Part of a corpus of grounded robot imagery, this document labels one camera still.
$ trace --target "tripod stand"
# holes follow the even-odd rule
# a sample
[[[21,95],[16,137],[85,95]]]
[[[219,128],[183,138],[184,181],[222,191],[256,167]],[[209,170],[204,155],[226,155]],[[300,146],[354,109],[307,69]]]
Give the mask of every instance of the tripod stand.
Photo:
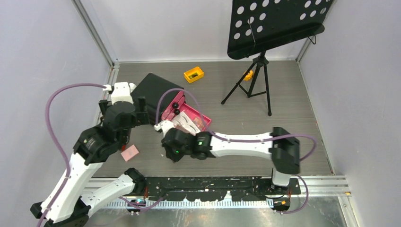
[[[233,89],[231,89],[230,93],[228,93],[228,95],[224,98],[223,101],[221,101],[221,104],[223,105],[224,103],[226,103],[227,99],[231,96],[231,94],[235,91],[235,89],[237,87],[240,87],[246,94],[247,94],[247,98],[250,97],[254,97],[254,96],[258,96],[258,95],[262,95],[265,94],[267,95],[267,108],[268,108],[268,116],[271,116],[271,107],[270,107],[270,94],[269,94],[269,81],[267,78],[267,64],[269,64],[269,61],[267,61],[267,59],[264,57],[264,55],[266,54],[266,51],[261,52],[261,54],[253,59],[253,63],[252,65],[248,68],[248,70],[244,73],[244,75],[239,79],[239,81],[234,85]],[[251,82],[251,86],[249,87],[249,90],[246,91],[245,88],[240,84],[244,78],[246,77],[246,75],[248,75],[249,71],[251,71],[251,69],[256,65],[256,69],[255,69],[255,74],[252,78],[252,82]],[[255,82],[256,79],[258,78],[258,74],[259,74],[259,70],[263,67],[263,71],[264,71],[264,79],[265,79],[265,84],[266,84],[266,91],[260,92],[260,93],[256,93],[256,94],[252,94],[253,91],[253,87],[255,86]]]

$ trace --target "tripod leg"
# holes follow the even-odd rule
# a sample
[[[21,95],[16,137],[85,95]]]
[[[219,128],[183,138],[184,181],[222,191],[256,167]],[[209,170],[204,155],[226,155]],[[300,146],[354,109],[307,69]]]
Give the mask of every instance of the tripod leg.
[[[258,78],[258,74],[259,74],[259,70],[260,69],[261,69],[261,66],[258,64],[256,66],[255,73],[254,73],[253,78],[252,78],[251,86],[249,87],[249,90],[248,90],[247,98],[250,98],[252,96],[253,87],[255,86],[255,82],[256,82],[256,79]]]
[[[263,70],[264,70],[264,80],[266,82],[267,109],[268,109],[267,115],[271,116],[269,80],[267,78],[267,65],[263,66]]]
[[[226,103],[227,99],[230,98],[231,94],[235,91],[235,89],[238,87],[238,85],[244,80],[244,78],[246,77],[246,75],[248,75],[249,71],[251,71],[251,69],[255,66],[255,62],[252,63],[252,65],[248,68],[248,70],[243,74],[243,76],[239,79],[239,81],[235,84],[235,86],[233,87],[233,89],[231,89],[230,93],[228,93],[228,95],[223,99],[223,101],[221,101],[221,104],[224,105],[224,103]]]

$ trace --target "black case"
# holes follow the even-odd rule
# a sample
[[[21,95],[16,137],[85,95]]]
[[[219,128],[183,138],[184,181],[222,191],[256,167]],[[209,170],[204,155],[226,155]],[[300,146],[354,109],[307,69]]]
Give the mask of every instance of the black case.
[[[146,106],[148,108],[149,121],[151,124],[155,124],[156,119],[156,108],[161,96],[172,88],[181,88],[182,87],[172,83],[166,79],[161,78],[153,73],[149,73],[133,90],[131,93],[131,97],[134,103],[138,103],[138,98],[141,96],[145,97]],[[159,110],[159,122],[162,113],[168,107],[168,105],[173,101],[173,99],[177,96],[179,91],[172,91],[168,93],[163,102],[160,105]]]

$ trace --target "yellow box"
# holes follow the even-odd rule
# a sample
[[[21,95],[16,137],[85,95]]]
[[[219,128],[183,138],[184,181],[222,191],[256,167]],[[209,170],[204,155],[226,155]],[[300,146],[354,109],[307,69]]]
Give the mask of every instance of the yellow box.
[[[205,73],[197,66],[191,70],[186,71],[184,73],[184,78],[188,81],[188,83],[192,83],[199,80],[204,75]]]

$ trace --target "yellow toy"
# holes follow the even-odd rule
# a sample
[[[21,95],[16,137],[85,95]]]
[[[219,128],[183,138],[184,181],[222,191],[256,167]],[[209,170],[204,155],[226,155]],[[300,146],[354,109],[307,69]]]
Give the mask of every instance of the yellow toy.
[[[244,80],[245,80],[245,81],[248,81],[248,80],[250,80],[252,77],[253,77],[253,71],[251,70],[251,71],[249,71],[248,75],[245,76]]]
[[[199,80],[205,75],[205,73],[199,68],[199,66],[188,70],[184,73],[184,78],[188,81],[188,83],[192,83],[194,81]]]

